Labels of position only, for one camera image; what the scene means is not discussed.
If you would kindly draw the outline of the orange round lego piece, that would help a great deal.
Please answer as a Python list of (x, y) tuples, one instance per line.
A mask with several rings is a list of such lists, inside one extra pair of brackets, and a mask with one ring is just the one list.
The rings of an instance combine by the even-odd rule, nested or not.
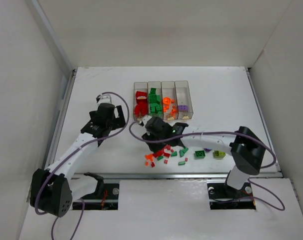
[(172, 100), (169, 97), (163, 98), (163, 104), (164, 105), (170, 105), (172, 103)]

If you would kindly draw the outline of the purple lego brick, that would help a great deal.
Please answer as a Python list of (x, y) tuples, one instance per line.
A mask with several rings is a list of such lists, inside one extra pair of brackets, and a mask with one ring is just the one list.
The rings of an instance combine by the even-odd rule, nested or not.
[(177, 109), (179, 112), (188, 112), (189, 106), (188, 105), (178, 105)]

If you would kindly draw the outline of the red flower lego piece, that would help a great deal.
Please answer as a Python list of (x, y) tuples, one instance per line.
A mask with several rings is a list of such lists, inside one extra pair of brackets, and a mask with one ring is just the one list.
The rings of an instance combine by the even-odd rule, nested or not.
[(148, 93), (145, 91), (136, 91), (135, 100), (136, 100), (137, 104), (140, 102), (147, 103), (148, 102)]

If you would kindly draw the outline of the tall green lego stack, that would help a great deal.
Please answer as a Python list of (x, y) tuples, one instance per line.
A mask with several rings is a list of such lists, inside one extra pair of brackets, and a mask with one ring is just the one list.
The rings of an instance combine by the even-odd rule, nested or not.
[(151, 88), (150, 89), (150, 94), (151, 95), (156, 95), (156, 90), (157, 90), (156, 88)]

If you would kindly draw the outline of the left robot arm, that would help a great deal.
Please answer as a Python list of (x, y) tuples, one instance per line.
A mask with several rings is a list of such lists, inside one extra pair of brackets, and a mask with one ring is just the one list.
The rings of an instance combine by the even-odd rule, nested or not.
[(73, 202), (87, 195), (99, 197), (104, 191), (104, 178), (86, 172), (72, 180), (78, 168), (88, 156), (98, 149), (104, 140), (125, 129), (126, 120), (120, 105), (100, 103), (89, 113), (90, 120), (69, 149), (46, 169), (37, 169), (32, 176), (30, 205), (36, 214), (63, 217)]

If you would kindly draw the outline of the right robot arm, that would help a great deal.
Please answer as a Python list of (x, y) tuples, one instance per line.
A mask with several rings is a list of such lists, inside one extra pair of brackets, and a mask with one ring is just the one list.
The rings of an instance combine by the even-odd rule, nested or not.
[(170, 145), (184, 149), (209, 148), (232, 156), (234, 167), (225, 180), (230, 188), (241, 190), (250, 176), (260, 173), (266, 149), (247, 127), (241, 126), (235, 132), (209, 133), (182, 122), (170, 125), (149, 115), (143, 117), (139, 124), (145, 128), (141, 138), (154, 153)]

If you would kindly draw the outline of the clear container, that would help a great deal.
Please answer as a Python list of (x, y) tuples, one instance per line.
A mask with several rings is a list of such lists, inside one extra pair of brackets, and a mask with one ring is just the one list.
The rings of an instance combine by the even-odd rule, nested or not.
[(164, 117), (162, 84), (160, 81), (147, 83), (148, 114), (152, 117)]
[(190, 87), (187, 80), (175, 81), (176, 100), (178, 105), (187, 105), (188, 112), (178, 111), (178, 120), (190, 120), (193, 117), (193, 105), (190, 94)]
[(178, 119), (177, 94), (174, 81), (161, 82), (163, 119), (173, 121)]
[(139, 121), (148, 115), (148, 83), (135, 82), (133, 84), (133, 118)]

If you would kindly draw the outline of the green square lego brick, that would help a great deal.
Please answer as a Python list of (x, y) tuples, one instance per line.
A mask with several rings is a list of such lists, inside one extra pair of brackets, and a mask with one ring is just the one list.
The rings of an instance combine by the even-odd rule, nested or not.
[(194, 152), (195, 159), (204, 159), (206, 157), (206, 153), (204, 150), (197, 150)]

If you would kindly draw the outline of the lime green lego brick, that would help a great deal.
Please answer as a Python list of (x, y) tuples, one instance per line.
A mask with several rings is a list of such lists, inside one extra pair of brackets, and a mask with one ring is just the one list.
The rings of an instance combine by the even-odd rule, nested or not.
[(214, 157), (215, 159), (223, 159), (225, 156), (226, 156), (226, 153), (223, 152), (223, 151), (215, 150), (215, 151), (213, 152), (213, 157)]

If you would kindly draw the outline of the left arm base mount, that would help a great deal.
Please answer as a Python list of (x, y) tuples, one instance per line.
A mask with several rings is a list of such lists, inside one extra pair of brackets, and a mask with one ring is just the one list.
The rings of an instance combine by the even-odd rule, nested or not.
[(105, 183), (101, 193), (91, 193), (83, 196), (85, 211), (118, 210), (120, 184)]

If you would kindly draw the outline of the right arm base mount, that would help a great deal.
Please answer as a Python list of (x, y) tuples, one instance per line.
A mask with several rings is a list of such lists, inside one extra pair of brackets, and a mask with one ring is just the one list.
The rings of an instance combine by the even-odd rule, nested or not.
[(208, 182), (207, 191), (211, 210), (256, 210), (252, 186), (246, 182), (240, 190), (222, 182)]

